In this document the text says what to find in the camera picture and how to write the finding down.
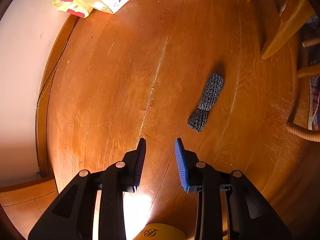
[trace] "gray knitted sock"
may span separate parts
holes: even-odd
[[[210,75],[202,91],[198,109],[188,119],[187,124],[191,129],[197,132],[202,131],[207,122],[209,110],[217,101],[223,85],[224,81],[220,75],[216,73]]]

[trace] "orange hose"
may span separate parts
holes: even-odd
[[[293,133],[306,140],[320,142],[320,131],[308,130],[292,122],[288,123],[287,129],[290,133]]]

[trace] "floor scratch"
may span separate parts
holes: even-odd
[[[104,123],[102,123],[102,124],[95,125],[93,128],[95,128],[95,127],[97,127],[97,126],[104,125],[104,124],[106,124],[106,123],[108,123],[108,122],[104,122]]]
[[[164,47],[163,47],[163,49],[162,49],[162,53],[161,53],[161,56],[160,56],[160,58],[159,58],[158,66],[157,66],[157,69],[156,69],[156,74],[155,74],[155,77],[154,77],[153,82],[152,82],[152,84],[151,84],[151,88],[150,88],[150,92],[149,92],[149,98],[148,98],[146,110],[145,110],[145,112],[144,112],[144,114],[143,114],[143,119],[142,119],[141,126],[140,126],[140,129],[139,129],[139,134],[138,134],[137,145],[136,145],[136,146],[138,146],[138,143],[139,143],[139,138],[140,138],[140,136],[141,136],[142,128],[143,128],[143,125],[144,125],[144,119],[145,119],[145,117],[146,117],[147,110],[149,109],[149,104],[150,104],[150,101],[151,101],[152,93],[153,93],[153,91],[154,91],[156,79],[158,78],[159,70],[160,70],[162,61],[163,61],[163,59],[164,59],[164,54],[165,54],[165,51],[166,51],[166,49],[167,49],[167,44],[168,44],[168,40],[169,40],[169,38],[170,38],[172,29],[173,29],[173,25],[172,25],[172,28],[171,28],[171,30],[170,30],[170,32],[169,32],[168,38],[167,38],[167,40],[166,40],[166,42],[165,42],[165,44],[164,44]]]
[[[236,81],[236,89],[235,89],[235,93],[233,95],[233,99],[232,99],[232,103],[231,103],[231,108],[230,108],[230,112],[229,112],[229,116],[232,112],[232,108],[233,108],[233,105],[235,103],[235,98],[236,98],[236,94],[237,94],[237,90],[238,90],[238,85],[239,85],[239,75],[240,75],[240,62],[241,62],[241,56],[242,56],[242,27],[241,27],[241,13],[240,13],[240,3],[239,3],[239,0],[238,1],[238,9],[239,9],[239,29],[240,29],[240,48],[239,48],[239,62],[238,62],[238,75],[237,75],[237,81]],[[220,143],[219,143],[219,146],[218,146],[218,149],[217,149],[217,152],[219,151],[219,148],[220,148],[220,145],[221,145],[221,142],[222,142],[222,139],[223,139],[223,136],[224,136],[224,133],[228,127],[228,123],[229,123],[229,120],[230,118],[228,118],[228,121],[227,121],[227,124],[223,130],[223,133],[222,133],[222,136],[221,136],[221,140],[220,140]],[[216,155],[214,156],[213,160],[212,160],[212,163],[211,165],[214,163],[214,160],[217,156],[217,152],[216,152]]]
[[[100,74],[99,81],[98,81],[98,84],[97,84],[97,87],[96,87],[96,91],[95,91],[94,96],[93,96],[91,112],[90,112],[90,117],[89,117],[89,124],[88,124],[88,129],[87,129],[87,136],[86,136],[86,139],[85,139],[84,168],[86,167],[85,163],[86,163],[86,157],[87,157],[87,143],[88,143],[88,135],[89,135],[90,123],[91,123],[91,116],[92,116],[93,106],[94,106],[94,102],[96,100],[96,95],[97,95],[97,91],[98,91],[98,87],[99,87],[100,81],[101,81],[101,74]]]
[[[147,134],[145,134],[145,133],[144,133],[143,135],[145,135],[145,136],[149,137],[150,139],[154,140],[154,141],[155,141],[155,142],[157,142],[157,143],[160,143],[158,140],[156,140],[156,139],[152,138],[151,136],[149,136],[149,135],[147,135]]]

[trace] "wooden floor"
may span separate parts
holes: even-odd
[[[131,0],[76,24],[49,101],[48,152],[58,190],[147,140],[141,186],[125,195],[128,239],[162,222],[192,236],[196,195],[180,186],[174,140],[224,172],[239,169],[297,236],[320,204],[318,144],[306,126],[308,80],[296,77],[297,37],[268,60],[263,43],[284,0]],[[201,133],[187,126],[211,72],[225,86]],[[127,214],[135,212],[134,220]]]

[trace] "plaid fabric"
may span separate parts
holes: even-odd
[[[319,130],[317,111],[320,101],[320,77],[309,78],[310,85],[310,109],[308,128],[310,130]]]

